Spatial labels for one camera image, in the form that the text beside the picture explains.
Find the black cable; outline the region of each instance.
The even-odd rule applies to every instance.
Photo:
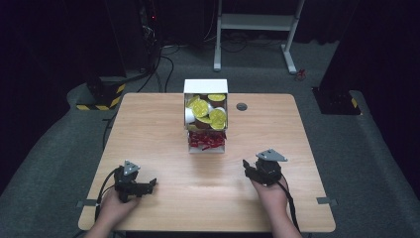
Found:
[[[215,15],[216,15],[216,0],[213,1],[213,15],[211,16],[211,22],[210,22],[210,27],[209,27],[209,31],[207,32],[206,36],[204,37],[204,41],[206,41],[206,38],[210,35],[210,32],[213,28],[213,23],[214,23],[214,19],[215,19]]]
[[[103,192],[102,192],[102,196],[105,194],[105,192],[107,192],[111,187],[114,187],[115,185],[111,185],[108,186]]]
[[[115,235],[118,235],[121,238],[126,238],[126,236],[123,233],[118,232],[118,231],[114,231],[114,237],[116,237]]]
[[[99,216],[99,212],[101,211],[101,202],[102,202],[102,195],[103,195],[103,190],[104,190],[104,187],[105,187],[105,185],[106,185],[106,183],[107,183],[107,181],[108,181],[108,179],[109,179],[109,177],[111,176],[111,175],[113,175],[116,171],[118,170],[118,168],[117,169],[115,169],[114,171],[112,171],[106,178],[105,178],[105,180],[104,180],[104,183],[102,183],[102,186],[101,186],[101,189],[99,190],[99,194],[98,194],[98,198],[96,199],[96,209],[95,209],[95,221],[96,221],[96,219],[98,219],[98,216]]]
[[[162,48],[160,48],[160,51],[158,53],[157,64],[152,67],[151,75],[149,75],[149,77],[146,80],[145,84],[143,84],[143,86],[139,90],[137,90],[137,92],[140,92],[146,86],[146,84],[148,84],[149,80],[151,80],[152,76],[158,70],[158,65],[160,64],[161,50],[162,50]]]
[[[275,178],[273,178],[267,171],[265,171],[263,168],[262,168],[262,171],[264,172],[264,173],[266,173],[266,175],[272,180],[272,181],[274,181],[275,183],[277,183],[277,185],[279,185],[280,187],[281,187],[281,189],[284,191],[284,193],[286,194],[286,197],[287,197],[287,199],[288,199],[288,202],[289,202],[289,208],[290,208],[290,216],[291,216],[291,220],[292,220],[292,222],[293,222],[293,224],[294,224],[294,226],[296,227],[296,229],[300,232],[300,229],[299,229],[299,224],[297,224],[297,219],[296,219],[296,208],[294,207],[294,202],[293,202],[293,197],[291,197],[291,194],[290,194],[290,192],[288,191],[288,189],[287,188],[285,188],[284,186],[283,186],[283,184],[281,184],[279,181],[278,181],[278,179],[275,179]],[[288,187],[288,182],[287,182],[287,179],[286,179],[286,177],[284,176],[284,175],[281,175],[281,177],[280,177],[280,179],[281,178],[284,178],[284,181],[286,182],[286,186]]]
[[[208,38],[207,40],[204,40],[203,42],[204,43],[208,43],[208,42],[212,42],[212,40],[214,40],[214,39],[216,39],[217,38],[217,35],[214,35],[213,37],[211,37],[211,38]]]
[[[231,51],[231,50],[228,50],[228,49],[220,46],[220,48],[223,51],[228,52],[228,53],[239,53],[239,52],[243,51],[248,45],[248,41],[245,38],[239,38],[239,39],[228,38],[228,41],[229,41],[229,43],[234,44],[234,45],[244,44],[241,48],[239,48],[238,50],[235,50],[235,51]]]
[[[104,151],[105,150],[105,139],[106,139],[106,132],[108,131],[108,129],[111,129],[112,127],[110,127],[109,125],[111,124],[111,122],[115,119],[115,116],[117,116],[117,113],[118,112],[116,112],[112,117],[111,117],[111,119],[103,119],[102,121],[107,121],[107,123],[106,123],[106,127],[105,127],[105,130],[104,130],[104,134],[103,134],[103,136],[102,136],[102,150]]]
[[[169,59],[168,57],[161,57],[161,58],[169,60],[170,64],[172,65],[172,69],[170,70],[170,73],[166,78],[166,83],[164,84],[164,92],[167,92],[167,84],[169,83],[170,76],[172,75],[172,72],[173,72],[173,61],[172,61],[172,59]]]
[[[281,189],[284,191],[284,193],[287,196],[287,199],[289,201],[289,208],[290,208],[290,215],[291,215],[291,220],[293,221],[294,226],[296,227],[296,229],[300,232],[299,229],[299,225],[297,224],[297,219],[296,219],[296,208],[294,207],[294,202],[293,202],[293,197],[291,197],[290,192],[283,186],[283,184],[281,184],[278,180],[275,181],[280,187]]]
[[[120,80],[120,81],[118,81],[118,83],[125,84],[125,83],[128,83],[128,82],[140,80],[140,79],[146,77],[148,74],[149,74],[148,72],[145,72],[145,73],[142,73],[140,75],[136,75],[136,76],[124,79],[124,80]]]
[[[79,232],[77,232],[77,234],[75,234],[74,236],[72,236],[72,238],[77,238],[79,237],[81,234],[83,234],[85,231],[84,230],[80,230]]]
[[[261,48],[266,48],[266,47],[271,47],[271,46],[275,46],[275,45],[281,45],[281,43],[283,42],[283,40],[269,40],[267,43],[253,43],[253,42],[248,42],[248,46],[249,47],[261,47]]]
[[[157,71],[155,71],[155,76],[157,77],[158,92],[162,92],[162,91],[161,91],[160,76],[158,75],[158,72],[157,72]]]
[[[243,43],[246,44],[248,42],[246,37],[241,37],[241,36],[238,36],[238,37],[225,36],[225,38],[227,38],[229,43],[231,44],[243,44]]]
[[[181,50],[181,46],[178,44],[178,43],[175,43],[176,44],[176,50],[175,51],[173,51],[173,52],[171,52],[171,53],[165,53],[165,54],[162,54],[162,56],[169,56],[169,55],[173,55],[173,54],[175,54],[175,53],[177,53],[177,52],[179,52],[179,50]],[[164,49],[168,49],[168,48],[171,48],[171,47],[174,47],[174,46],[165,46],[165,47],[163,47]]]

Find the cord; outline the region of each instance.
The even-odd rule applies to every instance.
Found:
[[[238,39],[228,38],[228,41],[229,41],[229,43],[234,44],[234,45],[244,44],[241,48],[239,48],[238,50],[235,50],[235,51],[228,50],[228,49],[226,49],[222,46],[220,47],[223,51],[228,52],[228,53],[239,53],[239,52],[243,51],[248,45],[248,41],[247,41],[246,38],[238,38]]]
[[[248,42],[248,46],[250,47],[261,47],[261,48],[265,48],[265,47],[271,47],[271,46],[275,46],[275,45],[281,45],[281,43],[283,42],[283,40],[268,40],[267,43],[253,43],[253,42]]]
[[[139,89],[139,90],[137,90],[137,92],[140,92],[145,86],[146,86],[146,84],[148,84],[148,82],[149,82],[149,80],[151,80],[151,78],[152,78],[152,76],[155,74],[155,72],[157,71],[157,69],[158,69],[158,65],[160,64],[160,56],[161,56],[161,50],[162,50],[163,48],[160,48],[160,50],[159,50],[159,53],[158,53],[158,58],[157,58],[157,64],[155,65],[155,66],[153,66],[153,68],[152,68],[152,71],[151,71],[151,74],[149,75],[149,77],[148,77],[148,79],[146,80],[146,82],[143,84],[143,86]]]
[[[286,194],[287,199],[289,201],[291,220],[293,221],[293,224],[296,227],[296,229],[300,232],[299,225],[297,224],[296,208],[294,207],[293,197],[291,197],[290,192],[278,180],[275,183],[277,183],[281,187],[281,189],[284,191],[284,193]]]
[[[213,37],[211,37],[211,38],[209,38],[209,39],[207,39],[207,40],[204,40],[204,42],[205,42],[205,43],[210,42],[211,40],[213,40],[213,39],[215,39],[215,38],[217,38],[217,35],[214,35]]]
[[[169,83],[170,76],[172,75],[172,72],[173,72],[173,61],[172,59],[169,59],[168,57],[161,57],[161,58],[164,58],[165,60],[169,60],[170,64],[172,65],[172,69],[170,70],[170,73],[166,79],[166,83],[164,84],[164,92],[167,92],[167,84]]]
[[[155,71],[155,76],[157,77],[158,92],[161,92],[160,76],[158,75],[158,72],[157,71]]]
[[[126,236],[125,235],[123,235],[123,233],[121,233],[121,232],[118,232],[118,231],[114,231],[113,232],[113,236],[112,237],[116,237],[116,235],[118,235],[119,237],[121,237],[121,238],[126,238]]]
[[[269,177],[272,181],[274,181],[275,183],[277,183],[277,185],[279,185],[279,186],[280,186],[280,188],[281,188],[281,189],[284,191],[284,193],[286,194],[286,197],[287,197],[288,202],[289,202],[289,208],[290,208],[291,220],[292,220],[292,222],[293,222],[294,226],[296,227],[296,229],[300,232],[300,229],[299,229],[299,224],[297,224],[297,219],[296,219],[296,208],[294,207],[293,197],[291,197],[290,192],[287,190],[287,188],[285,188],[285,187],[283,186],[283,184],[281,184],[281,183],[278,181],[278,179],[275,179],[275,178],[273,178],[272,176],[270,176],[270,175],[269,175],[269,173],[267,173],[267,172],[266,172],[263,168],[262,168],[262,171],[263,171],[264,173],[266,173],[266,174],[268,175],[268,177]],[[286,177],[285,177],[284,175],[281,175],[280,179],[281,179],[281,178],[284,178],[284,181],[286,182],[286,185],[287,185],[287,187],[288,187],[288,183],[287,183],[287,179],[286,179]]]
[[[211,22],[210,22],[210,27],[209,27],[209,31],[207,32],[206,36],[204,37],[204,41],[206,41],[206,38],[208,38],[208,36],[210,35],[210,32],[213,28],[213,22],[214,22],[214,13],[216,12],[216,0],[213,1],[213,15],[211,16]]]
[[[75,235],[72,236],[72,238],[77,238],[79,237],[81,234],[83,234],[85,231],[84,230],[80,230],[79,232],[77,232]]]
[[[162,54],[162,55],[163,55],[163,56],[173,55],[173,54],[175,54],[175,53],[179,52],[179,50],[181,50],[181,46],[180,46],[178,43],[175,43],[175,44],[174,44],[174,45],[172,45],[172,46],[164,46],[163,48],[164,48],[164,49],[169,49],[169,48],[173,48],[173,47],[176,47],[176,50],[175,50],[175,51],[173,51],[173,52],[171,52],[171,53],[165,53],[165,54]]]
[[[107,192],[111,187],[114,187],[115,185],[110,185],[108,186],[103,192],[102,192],[102,196],[105,194],[105,192]]]
[[[98,218],[98,216],[99,216],[99,212],[101,211],[101,202],[102,202],[102,196],[103,196],[103,193],[104,193],[104,187],[105,187],[105,185],[106,185],[106,183],[107,183],[107,181],[108,181],[108,179],[109,179],[109,177],[111,176],[111,175],[113,175],[116,171],[118,170],[118,168],[117,169],[115,169],[114,171],[112,171],[106,178],[105,178],[105,180],[104,180],[104,183],[102,183],[102,186],[101,186],[101,189],[99,190],[99,194],[98,194],[98,198],[96,199],[96,209],[95,209],[95,221],[96,221],[96,219]]]
[[[105,150],[105,140],[106,140],[106,132],[108,131],[108,129],[112,129],[112,127],[110,127],[109,125],[111,124],[111,122],[115,119],[115,117],[117,116],[117,113],[118,112],[116,112],[112,117],[111,117],[111,119],[103,119],[102,121],[107,121],[107,123],[106,123],[106,127],[105,127],[105,130],[104,130],[104,134],[103,134],[103,136],[102,136],[102,151],[104,151]]]

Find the human hand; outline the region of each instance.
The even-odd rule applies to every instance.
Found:
[[[284,177],[282,177],[279,182],[288,189]],[[251,183],[256,189],[262,206],[268,215],[271,215],[273,212],[281,212],[281,214],[286,213],[287,196],[278,184],[275,183],[270,186],[265,186],[254,180],[251,180]]]
[[[288,190],[287,182],[282,177],[279,181]],[[302,237],[287,215],[287,196],[278,184],[264,186],[251,180],[259,194],[260,201],[268,215],[274,238]]]
[[[109,232],[127,217],[139,202],[139,197],[127,203],[122,202],[118,197],[118,191],[115,187],[111,187],[102,199],[101,211],[95,224],[85,237],[108,237]]]

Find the black curtain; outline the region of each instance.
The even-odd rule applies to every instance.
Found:
[[[340,41],[357,4],[358,0],[306,0],[294,42],[316,40],[324,45]]]
[[[85,82],[65,16],[61,1],[0,4],[0,192],[39,138],[67,112],[69,90]]]
[[[363,93],[392,156],[420,197],[420,2],[361,0],[320,84]]]

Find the black and yellow hazard tape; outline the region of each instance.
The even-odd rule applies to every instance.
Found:
[[[126,84],[120,85],[116,93],[113,95],[113,97],[110,97],[110,103],[108,105],[105,104],[76,104],[76,108],[82,111],[89,111],[89,110],[112,110],[115,107],[117,107],[118,103],[121,100],[121,94],[123,93],[124,88],[126,87]]]
[[[358,108],[358,102],[356,101],[355,98],[352,98],[352,104],[353,104],[353,107]]]

